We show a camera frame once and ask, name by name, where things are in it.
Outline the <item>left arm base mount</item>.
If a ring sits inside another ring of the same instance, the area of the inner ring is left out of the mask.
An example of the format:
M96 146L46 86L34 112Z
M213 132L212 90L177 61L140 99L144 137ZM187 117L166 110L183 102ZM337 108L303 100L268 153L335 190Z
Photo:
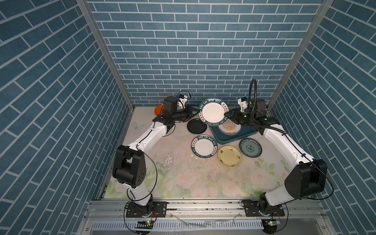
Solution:
M142 217L165 217L167 211L166 201L151 201L146 206L138 205L135 202L130 202L125 207L125 217L127 218L142 218Z

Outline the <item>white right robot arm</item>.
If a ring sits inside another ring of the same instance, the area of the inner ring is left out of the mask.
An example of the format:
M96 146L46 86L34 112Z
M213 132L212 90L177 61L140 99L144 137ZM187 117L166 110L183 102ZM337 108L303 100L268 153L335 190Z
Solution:
M252 113L250 109L242 112L240 108L232 109L224 116L236 124L255 128L276 147L290 168L290 173L282 186L260 196L260 206L279 206L321 193L325 189L325 184L329 181L326 177L326 162L316 160L304 151L275 117L261 116L259 111Z

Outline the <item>orange sunburst plate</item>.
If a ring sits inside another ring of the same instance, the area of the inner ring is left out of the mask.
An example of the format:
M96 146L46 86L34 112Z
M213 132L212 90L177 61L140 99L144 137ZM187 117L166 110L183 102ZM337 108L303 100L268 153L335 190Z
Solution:
M241 131L241 125L236 124L228 119L223 124L218 126L218 129L221 133L231 136L236 135Z

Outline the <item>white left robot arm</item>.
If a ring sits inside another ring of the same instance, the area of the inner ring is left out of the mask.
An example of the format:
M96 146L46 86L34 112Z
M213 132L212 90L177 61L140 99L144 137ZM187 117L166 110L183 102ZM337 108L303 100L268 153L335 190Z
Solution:
M166 97L151 126L134 142L116 149L112 177L127 187L133 196L131 201L141 207L146 208L152 203L152 193L143 183L146 177L145 157L159 139L174 131L175 123L189 121L199 113L198 109L186 104L190 99L191 96L186 95Z

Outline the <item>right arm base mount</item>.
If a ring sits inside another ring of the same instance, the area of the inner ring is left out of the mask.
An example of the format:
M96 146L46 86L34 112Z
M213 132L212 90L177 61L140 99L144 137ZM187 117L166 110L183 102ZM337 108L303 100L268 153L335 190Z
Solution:
M242 200L240 205L243 207L246 217L271 217L285 216L282 205L270 206L266 201Z

